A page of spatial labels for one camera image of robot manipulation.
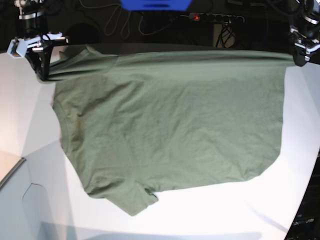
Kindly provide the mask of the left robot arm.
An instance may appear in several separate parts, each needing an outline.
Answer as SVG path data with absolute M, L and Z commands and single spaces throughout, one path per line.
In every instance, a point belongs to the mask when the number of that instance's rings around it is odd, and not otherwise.
M 320 2 L 300 0 L 299 12 L 293 17 L 290 33 L 293 36 L 293 61 L 303 67 L 320 49 Z

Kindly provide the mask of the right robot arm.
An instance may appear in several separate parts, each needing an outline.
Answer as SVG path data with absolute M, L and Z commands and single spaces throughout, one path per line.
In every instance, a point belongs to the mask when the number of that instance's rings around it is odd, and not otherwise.
M 26 58 L 41 81 L 48 81 L 53 40 L 49 36 L 43 0 L 15 0 L 22 35 L 12 41 L 11 54 Z

